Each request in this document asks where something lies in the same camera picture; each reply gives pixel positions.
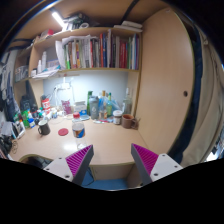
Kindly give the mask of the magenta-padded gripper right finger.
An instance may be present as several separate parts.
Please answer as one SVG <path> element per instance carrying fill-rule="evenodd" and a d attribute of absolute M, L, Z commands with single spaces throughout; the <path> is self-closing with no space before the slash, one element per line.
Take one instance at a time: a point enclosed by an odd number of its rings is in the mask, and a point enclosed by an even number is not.
<path fill-rule="evenodd" d="M 156 154 L 137 144 L 131 145 L 131 155 L 143 185 L 155 182 L 182 169 L 182 166 L 166 153 Z"/>

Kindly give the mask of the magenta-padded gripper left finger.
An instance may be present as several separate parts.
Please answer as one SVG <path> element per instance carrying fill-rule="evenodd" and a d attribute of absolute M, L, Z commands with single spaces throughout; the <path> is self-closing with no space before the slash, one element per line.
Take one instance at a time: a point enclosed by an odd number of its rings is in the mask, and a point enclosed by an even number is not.
<path fill-rule="evenodd" d="M 76 185 L 81 185 L 93 155 L 93 146 L 89 145 L 66 158 L 60 157 L 53 160 L 44 170 Z"/>

